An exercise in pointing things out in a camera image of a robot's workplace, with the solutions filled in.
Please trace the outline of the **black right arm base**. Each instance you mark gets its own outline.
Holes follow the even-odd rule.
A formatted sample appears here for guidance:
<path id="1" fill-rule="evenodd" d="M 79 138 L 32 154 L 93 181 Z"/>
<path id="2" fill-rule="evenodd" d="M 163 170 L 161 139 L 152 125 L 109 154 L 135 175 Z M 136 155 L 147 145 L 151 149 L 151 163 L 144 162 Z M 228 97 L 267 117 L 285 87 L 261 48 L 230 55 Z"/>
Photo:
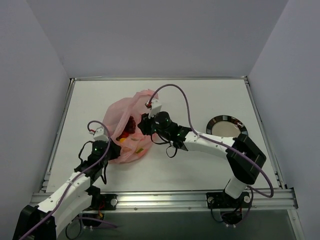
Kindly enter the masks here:
<path id="1" fill-rule="evenodd" d="M 250 212 L 253 194 L 242 192 L 240 197 L 234 199 L 224 191 L 207 192 L 206 201 L 215 222 L 235 228 Z"/>

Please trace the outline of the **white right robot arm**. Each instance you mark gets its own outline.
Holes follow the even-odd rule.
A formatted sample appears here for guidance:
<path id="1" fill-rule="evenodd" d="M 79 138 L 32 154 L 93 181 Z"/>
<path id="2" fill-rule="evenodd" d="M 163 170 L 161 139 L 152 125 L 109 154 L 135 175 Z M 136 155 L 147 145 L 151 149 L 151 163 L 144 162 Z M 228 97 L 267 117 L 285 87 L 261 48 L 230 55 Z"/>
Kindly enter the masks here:
<path id="1" fill-rule="evenodd" d="M 202 132 L 194 133 L 190 127 L 173 122 L 169 114 L 161 111 L 149 116 L 145 113 L 137 127 L 145 136 L 158 135 L 177 150 L 202 152 L 228 161 L 233 176 L 222 193 L 223 203 L 234 206 L 248 185 L 253 185 L 266 162 L 265 154 L 246 134 L 222 137 Z"/>

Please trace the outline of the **pink plastic bag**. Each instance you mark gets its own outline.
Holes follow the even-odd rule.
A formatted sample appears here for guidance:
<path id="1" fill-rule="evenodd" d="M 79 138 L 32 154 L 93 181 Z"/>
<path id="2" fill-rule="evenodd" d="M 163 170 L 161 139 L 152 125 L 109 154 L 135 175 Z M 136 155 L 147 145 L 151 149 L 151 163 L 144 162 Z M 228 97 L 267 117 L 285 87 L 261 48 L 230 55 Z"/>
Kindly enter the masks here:
<path id="1" fill-rule="evenodd" d="M 145 89 L 138 91 L 133 97 L 122 98 L 111 104 L 104 115 L 102 123 L 110 132 L 112 141 L 121 147 L 120 156 L 112 160 L 113 164 L 126 164 L 142 158 L 153 146 L 149 135 L 143 135 L 136 127 L 134 134 L 129 134 L 124 142 L 119 142 L 130 116 L 139 124 L 143 114 L 148 113 L 146 103 L 154 91 Z"/>

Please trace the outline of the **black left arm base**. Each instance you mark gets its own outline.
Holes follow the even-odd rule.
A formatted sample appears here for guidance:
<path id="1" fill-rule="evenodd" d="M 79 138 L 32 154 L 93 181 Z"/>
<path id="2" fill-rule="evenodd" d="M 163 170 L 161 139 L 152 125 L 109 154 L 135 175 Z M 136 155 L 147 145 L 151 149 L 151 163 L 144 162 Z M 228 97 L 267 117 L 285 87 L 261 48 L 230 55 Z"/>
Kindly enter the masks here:
<path id="1" fill-rule="evenodd" d="M 104 193 L 99 196 L 93 196 L 91 205 L 85 210 L 82 217 L 103 220 L 105 211 L 115 211 L 118 203 L 118 196 L 112 193 Z"/>

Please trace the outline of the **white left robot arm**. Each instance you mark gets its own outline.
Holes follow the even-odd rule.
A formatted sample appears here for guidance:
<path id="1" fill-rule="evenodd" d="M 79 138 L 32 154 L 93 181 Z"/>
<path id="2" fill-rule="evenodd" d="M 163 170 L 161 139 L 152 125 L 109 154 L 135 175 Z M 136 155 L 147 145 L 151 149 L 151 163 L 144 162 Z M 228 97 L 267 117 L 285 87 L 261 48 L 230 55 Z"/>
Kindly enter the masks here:
<path id="1" fill-rule="evenodd" d="M 111 140 L 92 142 L 90 155 L 58 190 L 36 206 L 22 209 L 13 239 L 55 240 L 83 210 L 98 210 L 105 198 L 94 183 L 120 152 L 121 147 Z"/>

